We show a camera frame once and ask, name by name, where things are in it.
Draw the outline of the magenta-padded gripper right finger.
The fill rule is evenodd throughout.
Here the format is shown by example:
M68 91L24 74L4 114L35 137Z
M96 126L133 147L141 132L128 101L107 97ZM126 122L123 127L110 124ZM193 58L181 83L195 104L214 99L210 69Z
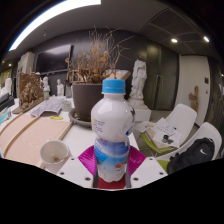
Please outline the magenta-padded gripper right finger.
M126 169L127 188L140 188L166 175L166 171L154 157L146 157L135 147L130 147Z

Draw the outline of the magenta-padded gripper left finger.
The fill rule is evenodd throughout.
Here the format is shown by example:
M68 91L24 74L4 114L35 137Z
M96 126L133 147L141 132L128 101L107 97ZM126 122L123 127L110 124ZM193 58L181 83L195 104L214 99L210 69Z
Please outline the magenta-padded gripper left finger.
M78 157L70 157L57 175L84 188L92 188L97 172L94 147L90 146Z

